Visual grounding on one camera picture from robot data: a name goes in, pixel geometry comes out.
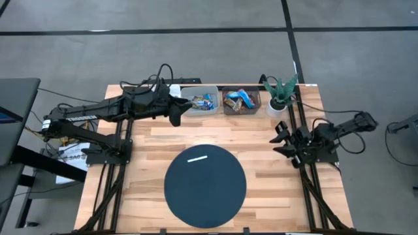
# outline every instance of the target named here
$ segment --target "clear plastic bin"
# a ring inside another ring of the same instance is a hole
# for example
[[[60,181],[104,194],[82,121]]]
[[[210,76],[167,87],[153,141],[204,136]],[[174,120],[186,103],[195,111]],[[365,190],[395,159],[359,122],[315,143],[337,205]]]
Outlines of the clear plastic bin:
[[[188,111],[184,113],[186,116],[203,116],[203,115],[211,115],[216,114],[219,110],[219,91],[217,90],[216,86],[201,86],[201,87],[185,87],[182,89],[182,98],[185,99],[192,99],[195,95],[205,95],[209,94],[210,99],[214,103],[213,110],[198,110],[194,108],[190,108]]]

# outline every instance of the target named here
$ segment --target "black floor stripe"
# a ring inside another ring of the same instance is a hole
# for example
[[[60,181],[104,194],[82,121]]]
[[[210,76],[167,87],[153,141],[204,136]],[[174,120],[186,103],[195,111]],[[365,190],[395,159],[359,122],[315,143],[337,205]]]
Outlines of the black floor stripe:
[[[286,32],[284,27],[229,27],[189,29],[114,29],[76,31],[7,31],[0,36],[67,36],[67,35],[152,35],[182,33],[277,33]]]
[[[302,65],[300,64],[298,47],[296,45],[295,34],[293,33],[292,21],[290,19],[290,12],[289,12],[289,7],[287,6],[287,1],[281,0],[281,6],[283,7],[283,13],[285,16],[287,36],[289,37],[290,50],[292,53],[293,62],[295,62],[296,71],[299,74],[298,82],[301,84],[304,84],[305,79],[303,77]]]
[[[379,32],[379,31],[418,31],[418,26],[390,27],[295,27],[294,32]]]
[[[1,18],[1,16],[3,15],[3,13],[5,12],[5,10],[6,10],[6,8],[7,8],[7,5],[8,5],[8,3],[10,2],[10,0],[6,0],[4,3],[3,3],[3,5],[1,5],[1,8],[0,8],[0,18]]]

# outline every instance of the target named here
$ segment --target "plastic container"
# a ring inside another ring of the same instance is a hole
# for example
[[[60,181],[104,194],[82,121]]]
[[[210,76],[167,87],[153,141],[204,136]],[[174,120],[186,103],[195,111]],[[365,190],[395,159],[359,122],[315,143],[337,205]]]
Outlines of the plastic container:
[[[221,101],[223,102],[224,97],[226,94],[230,91],[238,91],[239,89],[244,89],[248,96],[254,100],[255,107],[254,108],[247,108],[247,106],[243,103],[242,106],[245,107],[245,109],[241,112],[235,112],[230,106],[223,104],[223,113],[225,115],[246,115],[246,114],[255,114],[258,109],[261,107],[261,98],[260,98],[260,91],[258,87],[255,86],[243,86],[243,87],[224,87],[222,89],[222,97]]]
[[[219,91],[216,86],[201,86],[201,87],[185,87],[182,89],[182,98],[192,99],[195,95],[209,94],[212,102],[214,103],[213,110],[198,110],[190,108],[184,113],[186,116],[203,116],[216,114],[219,110],[220,99]]]

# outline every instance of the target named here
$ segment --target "white line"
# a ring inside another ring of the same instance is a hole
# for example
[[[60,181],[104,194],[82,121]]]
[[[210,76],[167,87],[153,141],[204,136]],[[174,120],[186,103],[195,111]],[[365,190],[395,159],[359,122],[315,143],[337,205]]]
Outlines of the white line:
[[[191,163],[192,161],[198,161],[198,160],[202,160],[202,159],[205,159],[205,158],[208,158],[208,156],[196,157],[194,159],[187,160],[187,162]]]

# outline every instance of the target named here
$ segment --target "white flower pot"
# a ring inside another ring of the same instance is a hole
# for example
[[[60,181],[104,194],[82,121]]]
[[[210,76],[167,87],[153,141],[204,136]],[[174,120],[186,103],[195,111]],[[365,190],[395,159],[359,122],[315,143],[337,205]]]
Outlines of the white flower pot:
[[[284,109],[282,110],[275,110],[272,105],[270,104],[270,101],[268,102],[267,105],[267,115],[271,118],[278,118],[281,116],[281,114],[283,113],[284,110],[287,109],[287,106],[285,106]]]

